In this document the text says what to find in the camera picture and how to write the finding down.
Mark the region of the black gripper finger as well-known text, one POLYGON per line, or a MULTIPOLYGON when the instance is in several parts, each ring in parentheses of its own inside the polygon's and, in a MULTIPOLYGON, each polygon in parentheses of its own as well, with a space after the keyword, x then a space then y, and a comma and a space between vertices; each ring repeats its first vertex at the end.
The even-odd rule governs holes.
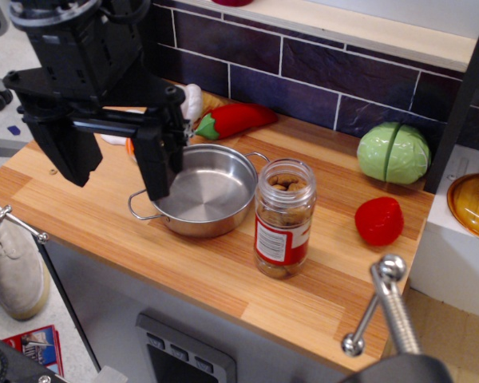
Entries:
POLYGON ((180 106, 151 108, 135 116, 134 155, 151 201, 169 195, 183 167, 188 123, 180 106))
POLYGON ((55 168, 71 183, 84 187, 90 173, 102 161, 102 154, 92 133, 73 127, 70 119, 49 121, 26 118, 26 124, 38 146, 55 168))

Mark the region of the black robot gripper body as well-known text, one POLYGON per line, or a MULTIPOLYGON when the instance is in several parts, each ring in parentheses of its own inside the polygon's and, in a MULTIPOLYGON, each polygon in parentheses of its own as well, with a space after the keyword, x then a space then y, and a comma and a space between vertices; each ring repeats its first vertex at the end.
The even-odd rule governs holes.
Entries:
POLYGON ((4 82, 35 138, 184 138, 184 93, 144 67, 141 33, 149 1, 12 1, 11 23, 39 67, 4 82))

